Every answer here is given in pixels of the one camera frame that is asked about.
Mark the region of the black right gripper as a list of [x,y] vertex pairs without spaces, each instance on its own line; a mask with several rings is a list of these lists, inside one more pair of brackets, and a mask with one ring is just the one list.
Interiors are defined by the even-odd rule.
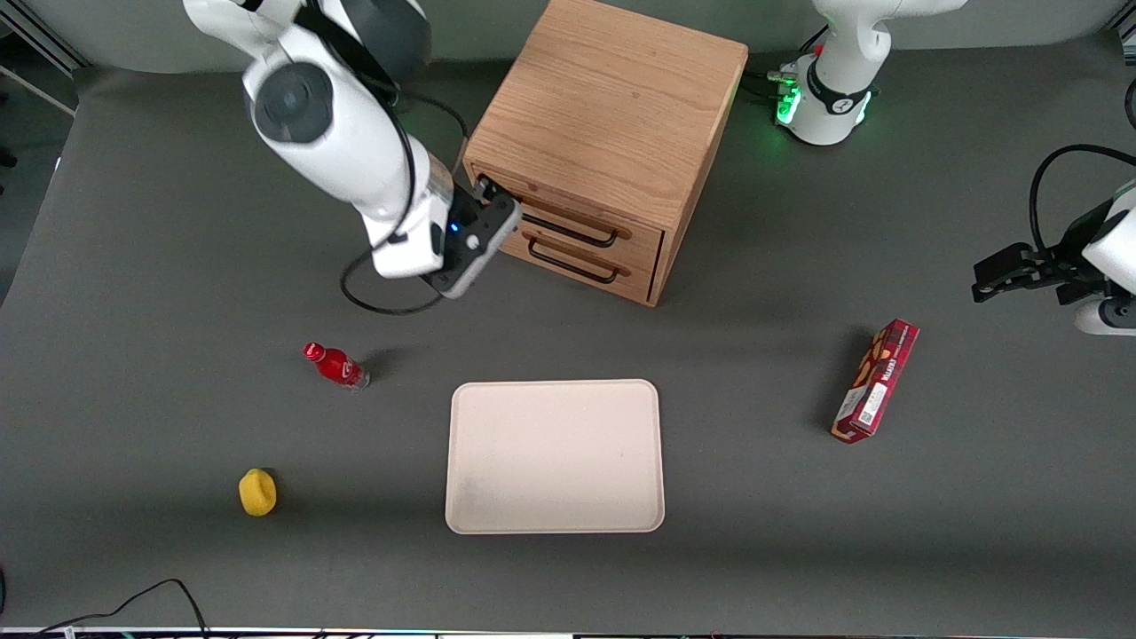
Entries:
[[509,236],[509,193],[493,179],[479,175],[474,193],[454,188],[446,221],[431,229],[441,267],[433,279],[476,279],[485,263]]

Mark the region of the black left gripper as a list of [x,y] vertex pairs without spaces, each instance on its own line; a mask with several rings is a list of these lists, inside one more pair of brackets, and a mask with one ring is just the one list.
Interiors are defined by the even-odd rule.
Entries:
[[1054,288],[1060,306],[1112,298],[1106,276],[1083,258],[1084,247],[1076,242],[1059,242],[1050,248],[1006,246],[974,264],[971,299],[977,304],[989,302],[994,296],[1022,288]]

